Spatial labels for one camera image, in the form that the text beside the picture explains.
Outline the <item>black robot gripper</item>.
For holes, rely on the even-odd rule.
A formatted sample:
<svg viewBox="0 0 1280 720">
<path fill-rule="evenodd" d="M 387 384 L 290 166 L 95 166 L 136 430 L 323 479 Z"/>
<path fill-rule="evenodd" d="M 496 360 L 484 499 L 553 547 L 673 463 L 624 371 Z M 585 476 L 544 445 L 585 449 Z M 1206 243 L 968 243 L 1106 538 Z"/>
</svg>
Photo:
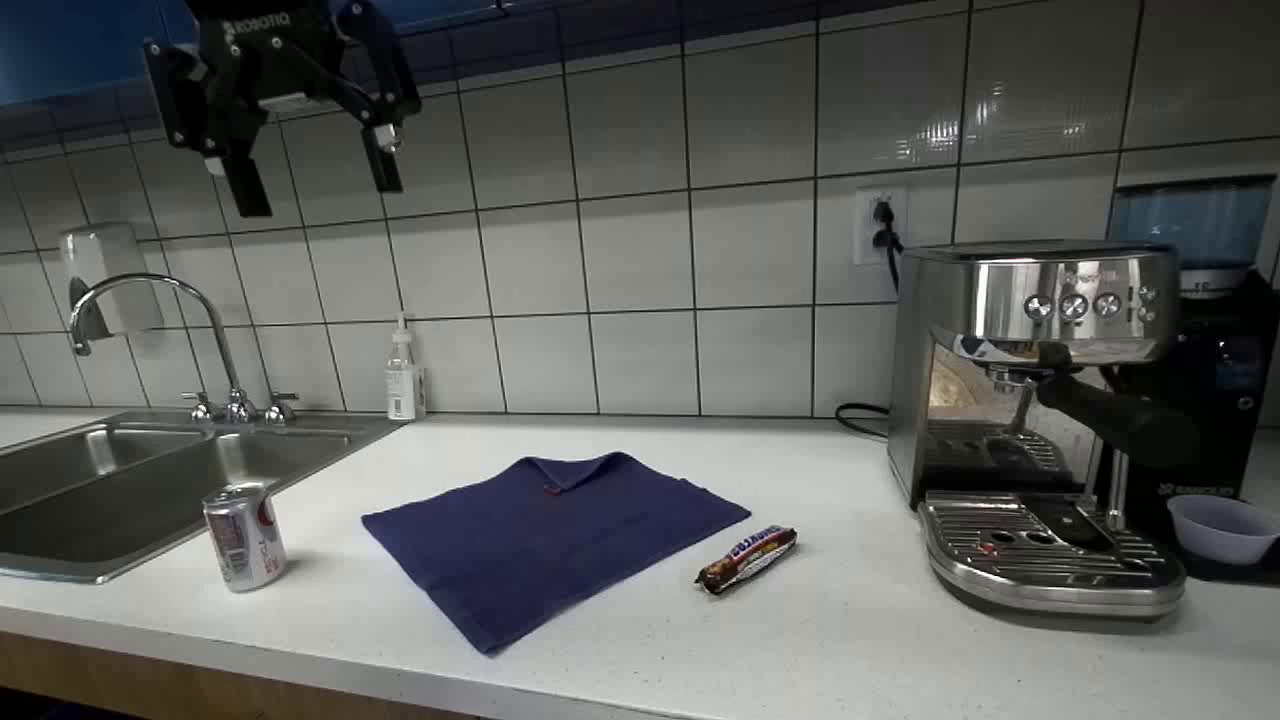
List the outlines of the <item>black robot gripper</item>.
<svg viewBox="0 0 1280 720">
<path fill-rule="evenodd" d="M 420 109 L 393 19 L 374 0 L 186 0 L 193 43 L 143 43 L 150 85 L 175 147 L 219 150 L 243 217 L 268 217 L 249 143 L 268 100 L 327 100 L 363 122 L 382 193 L 399 193 L 399 122 Z"/>
</svg>

